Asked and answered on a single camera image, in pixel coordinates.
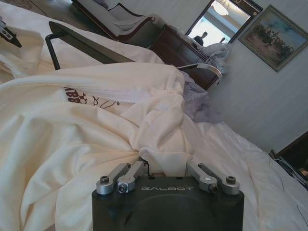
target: floor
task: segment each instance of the floor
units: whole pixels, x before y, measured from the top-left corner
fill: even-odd
[[[88,17],[74,6],[71,0],[0,0],[47,17],[66,22],[75,27],[104,35]]]

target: armchair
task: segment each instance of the armchair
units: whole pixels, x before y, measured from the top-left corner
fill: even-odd
[[[72,2],[111,39],[123,43],[149,47],[165,25],[158,15],[135,14],[121,3],[107,10],[93,0]]]

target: framed painting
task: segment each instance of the framed painting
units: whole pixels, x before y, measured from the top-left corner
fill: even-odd
[[[240,41],[278,72],[308,45],[308,33],[270,5]]]

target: mirror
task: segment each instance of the mirror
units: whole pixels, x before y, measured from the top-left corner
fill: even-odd
[[[262,10],[251,0],[211,0],[186,34],[205,47],[232,42]]]

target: mirror frame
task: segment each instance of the mirror frame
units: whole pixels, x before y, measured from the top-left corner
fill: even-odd
[[[208,8],[211,7],[214,1],[215,0],[211,0],[209,2],[209,4],[201,12],[198,18],[194,21],[192,26],[187,30],[187,32],[185,33],[186,35],[189,35],[191,33],[193,27],[198,23],[200,18],[203,17],[203,15],[206,13]],[[260,7],[258,4],[256,4],[255,2],[253,2],[252,0],[229,0],[229,1],[237,5],[241,10],[243,10],[250,16],[250,18],[241,26],[241,28],[230,39],[229,43],[232,43],[236,39],[236,37],[242,32],[242,30],[244,30],[244,28],[254,19],[254,17],[256,17],[263,10],[263,8]]]

